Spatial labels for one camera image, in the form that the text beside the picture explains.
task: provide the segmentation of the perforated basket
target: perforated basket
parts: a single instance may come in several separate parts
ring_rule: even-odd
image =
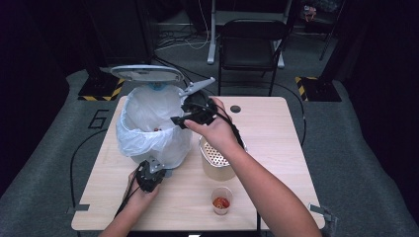
[[[224,157],[210,146],[206,139],[200,138],[201,154],[203,156],[204,172],[213,180],[227,181],[235,177],[235,173]]]

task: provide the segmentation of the yellow black tape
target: yellow black tape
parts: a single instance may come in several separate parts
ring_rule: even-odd
[[[118,81],[118,84],[114,92],[112,93],[112,96],[109,96],[109,97],[79,96],[78,100],[80,101],[114,101],[120,94],[124,81],[125,81],[124,79],[120,79],[120,81]]]
[[[308,101],[307,93],[305,91],[304,86],[302,85],[302,79],[311,79],[311,80],[317,80],[317,77],[295,77],[296,85],[298,86],[299,94],[301,95],[301,99],[303,101]]]

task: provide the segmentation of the trash can lid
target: trash can lid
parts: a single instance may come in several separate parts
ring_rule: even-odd
[[[125,65],[117,66],[111,69],[111,73],[128,81],[162,83],[179,82],[185,79],[179,70],[156,65]]]

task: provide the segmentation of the gray carpet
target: gray carpet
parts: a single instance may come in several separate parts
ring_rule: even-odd
[[[285,69],[277,73],[274,96],[287,99],[300,139],[304,126],[294,77],[319,76],[332,51],[319,61],[324,42],[320,37],[292,35],[284,52]],[[207,65],[208,45],[192,49],[189,45],[157,50],[172,63],[206,76],[216,77],[217,61]],[[188,73],[193,80],[203,78]],[[90,171],[109,126],[115,106],[112,102],[77,100],[87,73],[67,78],[70,93],[60,113],[37,150],[0,200],[0,236],[77,236],[71,228],[72,205],[70,162],[73,153],[90,135],[99,132],[80,147],[73,163],[76,203],[80,200]],[[380,167],[362,137],[357,117],[341,82],[334,85],[341,103],[303,102],[306,137],[302,149],[320,203],[339,218],[335,236],[419,236],[419,229],[406,209],[393,180]],[[125,82],[120,96],[137,85]],[[208,87],[215,93],[216,85]],[[266,90],[226,88],[223,95],[267,95]],[[100,128],[89,128],[98,110],[106,118]],[[82,232],[96,236],[98,232]]]

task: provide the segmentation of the white wire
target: white wire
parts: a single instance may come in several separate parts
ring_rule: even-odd
[[[184,41],[185,41],[186,43],[179,43],[179,44],[173,44],[173,45],[169,45],[169,46],[165,46],[165,47],[160,47],[160,48],[155,49],[155,51],[162,50],[162,49],[166,49],[166,48],[169,48],[169,47],[174,47],[174,46],[183,46],[183,45],[188,45],[189,47],[191,47],[191,48],[193,48],[193,49],[195,49],[195,50],[198,50],[198,49],[203,48],[203,47],[204,47],[207,43],[209,43],[209,42],[210,42],[210,41],[209,41],[209,38],[210,38],[209,27],[208,27],[208,25],[207,25],[206,18],[204,17],[203,7],[201,6],[201,0],[199,0],[199,1],[198,1],[198,3],[200,4],[201,16],[203,17],[204,24],[206,25],[206,31],[207,31],[207,38],[206,38],[206,41],[204,41],[204,42],[189,42],[187,39],[184,39]],[[202,44],[202,45],[201,45],[201,46],[199,46],[199,47],[193,47],[193,45],[195,45],[195,44]]]

